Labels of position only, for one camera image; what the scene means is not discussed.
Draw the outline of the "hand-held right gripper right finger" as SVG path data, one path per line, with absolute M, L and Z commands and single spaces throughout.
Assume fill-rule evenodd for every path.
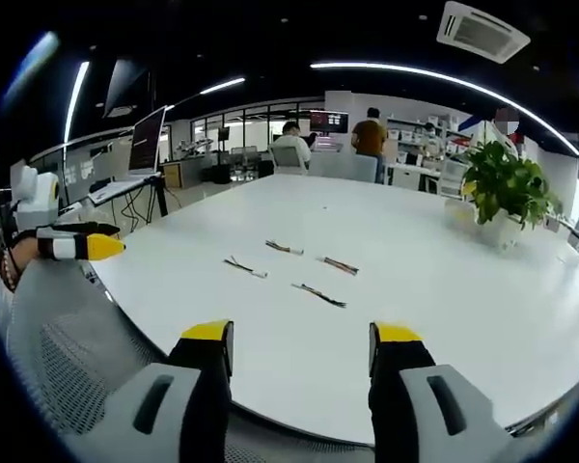
M 370 324 L 369 408 L 376 462 L 512 462 L 493 404 L 409 328 Z

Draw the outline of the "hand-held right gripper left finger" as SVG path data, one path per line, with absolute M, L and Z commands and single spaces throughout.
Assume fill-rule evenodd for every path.
M 86 462 L 223 462 L 231 408 L 234 323 L 182 332 L 153 363 L 111 394 L 83 436 Z

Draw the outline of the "person's left hand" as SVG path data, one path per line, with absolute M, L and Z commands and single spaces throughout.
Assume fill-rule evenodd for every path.
M 36 233 L 26 231 L 19 234 L 14 242 L 7 246 L 5 257 L 9 263 L 9 271 L 20 277 L 28 264 L 40 257 Z

